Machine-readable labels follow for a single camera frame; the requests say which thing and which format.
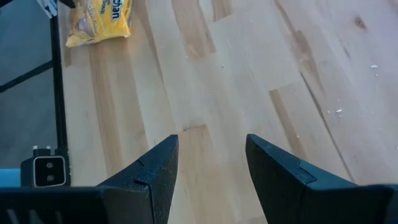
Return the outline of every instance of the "black metal frame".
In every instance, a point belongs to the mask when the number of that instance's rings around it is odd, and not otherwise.
[[[11,1],[0,2],[0,8]],[[57,16],[50,19],[50,35],[51,35],[51,51],[52,59],[42,65],[32,69],[31,71],[0,85],[0,93],[3,93],[18,84],[53,68],[53,85],[54,85],[54,99],[55,99],[55,120],[57,129],[57,147],[68,150],[67,138],[67,122],[65,119],[65,104],[63,100],[63,81],[62,81],[62,64],[60,52],[60,38],[58,31]]]

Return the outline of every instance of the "wood grain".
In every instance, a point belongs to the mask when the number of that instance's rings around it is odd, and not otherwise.
[[[198,0],[172,0],[172,5],[187,57],[202,58],[216,52]],[[224,9],[219,10],[222,12],[217,12],[215,16],[227,13]]]
[[[213,0],[214,21],[232,14],[231,0]]]
[[[398,182],[396,1],[135,6],[130,37],[63,53],[74,185],[101,182],[175,133],[171,223],[265,222],[248,133],[357,184]]]
[[[184,220],[178,210],[173,210],[170,222],[233,223],[226,194],[230,186],[224,181],[207,127],[188,129],[178,137],[178,182],[182,183],[182,189],[175,195],[173,206],[188,197],[193,220]]]

